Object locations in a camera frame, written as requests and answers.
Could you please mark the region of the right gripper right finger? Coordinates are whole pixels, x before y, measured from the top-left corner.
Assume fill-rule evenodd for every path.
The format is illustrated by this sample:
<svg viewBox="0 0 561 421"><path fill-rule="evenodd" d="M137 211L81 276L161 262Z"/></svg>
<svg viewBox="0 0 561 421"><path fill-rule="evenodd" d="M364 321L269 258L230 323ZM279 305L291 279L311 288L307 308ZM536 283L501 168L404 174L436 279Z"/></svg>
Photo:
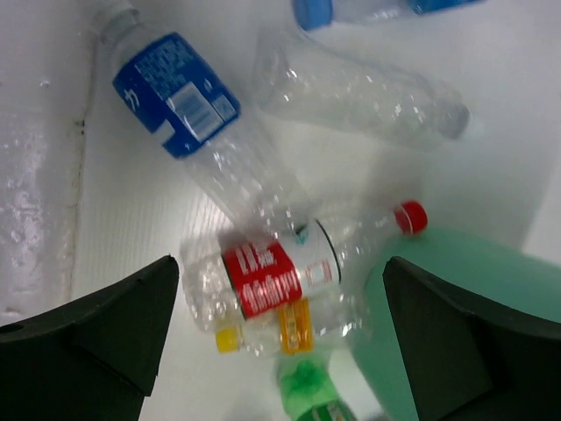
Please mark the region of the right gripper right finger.
<svg viewBox="0 0 561 421"><path fill-rule="evenodd" d="M421 420L558 420L560 325L402 258L383 272Z"/></svg>

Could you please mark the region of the clear unlabelled plastic bottle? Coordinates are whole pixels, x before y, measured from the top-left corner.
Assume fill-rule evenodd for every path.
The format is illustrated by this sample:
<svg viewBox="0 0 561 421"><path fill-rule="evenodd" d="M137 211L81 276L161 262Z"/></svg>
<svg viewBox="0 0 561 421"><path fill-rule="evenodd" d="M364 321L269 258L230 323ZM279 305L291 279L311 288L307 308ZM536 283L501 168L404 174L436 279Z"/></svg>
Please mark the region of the clear unlabelled plastic bottle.
<svg viewBox="0 0 561 421"><path fill-rule="evenodd" d="M278 118L409 147L461 139L471 119L461 95L438 80L286 29L260 32L253 92L260 109Z"/></svg>

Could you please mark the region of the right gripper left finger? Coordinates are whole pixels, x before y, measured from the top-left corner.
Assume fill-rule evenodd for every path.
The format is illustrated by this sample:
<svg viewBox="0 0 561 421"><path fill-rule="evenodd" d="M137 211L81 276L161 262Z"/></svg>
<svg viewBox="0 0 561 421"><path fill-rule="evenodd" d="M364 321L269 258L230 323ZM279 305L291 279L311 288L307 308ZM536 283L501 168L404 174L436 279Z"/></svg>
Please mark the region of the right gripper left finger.
<svg viewBox="0 0 561 421"><path fill-rule="evenodd" d="M153 392L179 267L164 256L1 328L3 420L137 420Z"/></svg>

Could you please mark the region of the white cap blue label bottle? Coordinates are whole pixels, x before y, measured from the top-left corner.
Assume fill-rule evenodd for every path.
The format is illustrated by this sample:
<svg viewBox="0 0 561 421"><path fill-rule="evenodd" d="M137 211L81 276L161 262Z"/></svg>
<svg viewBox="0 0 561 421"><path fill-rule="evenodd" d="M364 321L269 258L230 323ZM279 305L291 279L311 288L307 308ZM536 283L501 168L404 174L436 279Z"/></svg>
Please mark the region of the white cap blue label bottle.
<svg viewBox="0 0 561 421"><path fill-rule="evenodd" d="M158 31L128 1L85 1L128 110L220 210L277 236L308 220L303 191L250 108L177 32Z"/></svg>

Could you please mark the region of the red cap red label bottle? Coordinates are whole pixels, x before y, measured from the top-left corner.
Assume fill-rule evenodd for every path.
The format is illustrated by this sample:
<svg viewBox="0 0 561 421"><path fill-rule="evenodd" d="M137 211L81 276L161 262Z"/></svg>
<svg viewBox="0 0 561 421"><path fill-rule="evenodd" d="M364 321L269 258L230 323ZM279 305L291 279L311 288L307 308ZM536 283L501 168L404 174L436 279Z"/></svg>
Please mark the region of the red cap red label bottle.
<svg viewBox="0 0 561 421"><path fill-rule="evenodd" d="M365 280L373 261L401 236L424 231L415 200L336 209L276 239L242 241L189 264L182 287L195 325L218 332L287 303Z"/></svg>

